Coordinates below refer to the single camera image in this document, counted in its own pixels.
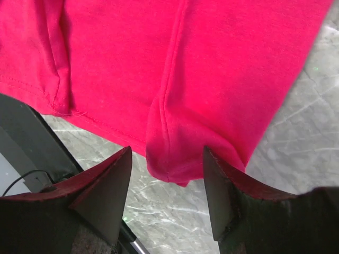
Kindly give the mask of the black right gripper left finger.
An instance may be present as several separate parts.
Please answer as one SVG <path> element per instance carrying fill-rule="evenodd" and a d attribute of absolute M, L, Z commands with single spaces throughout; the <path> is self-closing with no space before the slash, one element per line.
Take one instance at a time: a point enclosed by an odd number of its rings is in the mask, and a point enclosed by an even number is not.
<path fill-rule="evenodd" d="M 1 253 L 119 253 L 132 170 L 125 147 L 38 193 L 1 198 Z"/>

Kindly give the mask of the magenta t shirt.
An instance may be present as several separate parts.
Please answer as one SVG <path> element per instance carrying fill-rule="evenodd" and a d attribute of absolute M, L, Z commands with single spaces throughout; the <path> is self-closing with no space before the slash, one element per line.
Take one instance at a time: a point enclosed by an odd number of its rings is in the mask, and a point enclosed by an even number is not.
<path fill-rule="evenodd" d="M 244 171 L 331 1 L 1 1 L 1 93 L 203 176 L 208 146 Z"/>

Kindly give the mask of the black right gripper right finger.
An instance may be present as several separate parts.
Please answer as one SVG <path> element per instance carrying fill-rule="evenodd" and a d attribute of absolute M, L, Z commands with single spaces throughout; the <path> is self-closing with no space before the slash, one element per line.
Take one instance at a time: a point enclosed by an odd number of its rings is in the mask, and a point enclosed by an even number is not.
<path fill-rule="evenodd" d="M 232 167 L 208 147 L 203 180 L 220 253 L 338 253 L 338 188 L 291 194 Z"/>

